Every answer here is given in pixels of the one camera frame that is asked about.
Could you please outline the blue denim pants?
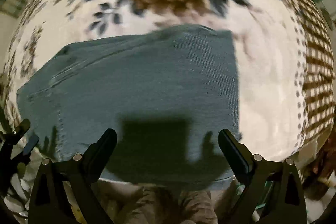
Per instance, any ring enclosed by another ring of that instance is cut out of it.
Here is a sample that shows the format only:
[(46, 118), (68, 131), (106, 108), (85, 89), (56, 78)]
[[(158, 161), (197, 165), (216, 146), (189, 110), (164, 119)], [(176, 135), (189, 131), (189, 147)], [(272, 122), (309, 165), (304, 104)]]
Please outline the blue denim pants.
[(217, 140), (224, 128), (239, 135), (228, 30), (187, 24), (67, 45), (17, 91), (17, 105), (58, 161), (114, 129), (104, 180), (197, 189), (232, 176)]

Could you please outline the floral fleece blanket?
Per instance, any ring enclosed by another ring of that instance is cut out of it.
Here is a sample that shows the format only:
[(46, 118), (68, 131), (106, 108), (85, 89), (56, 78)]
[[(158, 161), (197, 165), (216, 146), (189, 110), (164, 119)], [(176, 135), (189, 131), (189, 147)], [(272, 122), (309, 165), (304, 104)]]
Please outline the floral fleece blanket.
[(232, 32), (243, 143), (267, 159), (315, 159), (334, 125), (335, 73), (312, 0), (28, 0), (3, 50), (9, 124), (19, 122), (19, 88), (67, 44), (183, 23)]

